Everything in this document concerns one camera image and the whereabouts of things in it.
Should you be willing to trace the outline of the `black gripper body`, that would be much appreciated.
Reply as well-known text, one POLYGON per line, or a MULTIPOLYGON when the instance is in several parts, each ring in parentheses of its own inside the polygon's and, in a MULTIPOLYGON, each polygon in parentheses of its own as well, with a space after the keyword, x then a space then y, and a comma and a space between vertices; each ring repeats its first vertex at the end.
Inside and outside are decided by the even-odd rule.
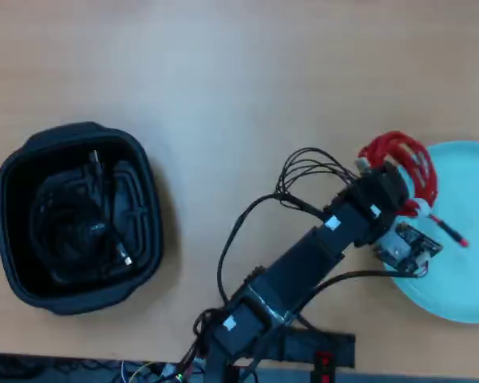
POLYGON ((375 167, 369 161, 356 161, 359 176, 354 182, 354 206, 372 219, 394 219, 409 191, 398 168, 384 161, 375 167))

